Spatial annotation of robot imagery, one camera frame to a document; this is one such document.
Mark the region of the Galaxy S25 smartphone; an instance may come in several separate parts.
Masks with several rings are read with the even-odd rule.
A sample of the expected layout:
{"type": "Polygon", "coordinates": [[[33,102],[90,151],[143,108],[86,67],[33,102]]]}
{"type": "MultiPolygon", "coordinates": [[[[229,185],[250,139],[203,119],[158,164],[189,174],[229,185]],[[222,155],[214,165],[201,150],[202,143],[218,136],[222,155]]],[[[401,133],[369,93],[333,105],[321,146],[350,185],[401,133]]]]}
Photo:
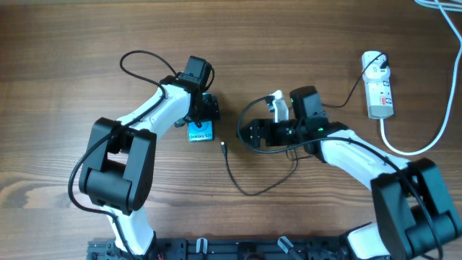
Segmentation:
{"type": "Polygon", "coordinates": [[[201,127],[195,123],[188,124],[188,140],[190,142],[208,142],[214,139],[214,127],[212,121],[204,121],[201,127]]]}

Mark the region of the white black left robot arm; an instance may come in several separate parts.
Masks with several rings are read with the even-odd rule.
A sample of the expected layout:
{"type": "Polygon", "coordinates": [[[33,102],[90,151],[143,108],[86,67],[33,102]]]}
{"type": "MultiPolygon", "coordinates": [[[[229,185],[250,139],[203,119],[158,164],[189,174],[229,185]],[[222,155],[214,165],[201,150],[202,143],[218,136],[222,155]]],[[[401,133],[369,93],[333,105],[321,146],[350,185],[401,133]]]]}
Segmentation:
{"type": "Polygon", "coordinates": [[[191,56],[183,71],[158,82],[156,93],[135,111],[93,124],[87,151],[69,180],[78,180],[79,190],[94,205],[91,212],[110,220],[118,257],[164,258],[144,208],[157,141],[171,126],[201,129],[219,120],[217,99],[208,92],[213,80],[212,65],[191,56]]]}

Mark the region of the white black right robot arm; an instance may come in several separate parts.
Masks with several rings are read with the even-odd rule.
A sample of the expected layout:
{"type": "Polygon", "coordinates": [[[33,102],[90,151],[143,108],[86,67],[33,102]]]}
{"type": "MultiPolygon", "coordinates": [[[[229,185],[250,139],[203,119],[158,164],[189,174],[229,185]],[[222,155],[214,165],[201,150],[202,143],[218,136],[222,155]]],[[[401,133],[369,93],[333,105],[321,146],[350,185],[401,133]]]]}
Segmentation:
{"type": "Polygon", "coordinates": [[[297,88],[287,105],[281,91],[262,98],[274,118],[237,123],[250,150],[304,150],[350,174],[372,193],[376,220],[346,234],[350,259],[413,259],[461,236],[461,219],[436,164],[410,161],[374,147],[340,122],[331,122],[314,86],[297,88]]]}

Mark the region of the white power strip socket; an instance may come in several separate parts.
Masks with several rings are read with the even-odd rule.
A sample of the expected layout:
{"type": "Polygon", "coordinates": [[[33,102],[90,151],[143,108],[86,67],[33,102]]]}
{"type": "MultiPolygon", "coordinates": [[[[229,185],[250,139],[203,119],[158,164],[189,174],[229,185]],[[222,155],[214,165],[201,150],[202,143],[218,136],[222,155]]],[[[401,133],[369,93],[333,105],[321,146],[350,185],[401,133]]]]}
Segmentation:
{"type": "Polygon", "coordinates": [[[368,116],[371,119],[388,118],[393,115],[388,55],[380,51],[366,51],[361,59],[368,116]]]}

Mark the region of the black mounting rail base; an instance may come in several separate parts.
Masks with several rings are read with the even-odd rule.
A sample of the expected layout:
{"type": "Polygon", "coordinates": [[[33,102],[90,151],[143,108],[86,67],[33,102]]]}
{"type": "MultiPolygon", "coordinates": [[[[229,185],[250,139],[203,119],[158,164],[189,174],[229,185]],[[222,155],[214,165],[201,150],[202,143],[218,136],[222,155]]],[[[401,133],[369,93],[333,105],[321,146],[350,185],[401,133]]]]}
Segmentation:
{"type": "Polygon", "coordinates": [[[136,259],[353,259],[347,242],[340,237],[320,236],[275,239],[157,238],[146,253],[134,253],[136,259]]]}

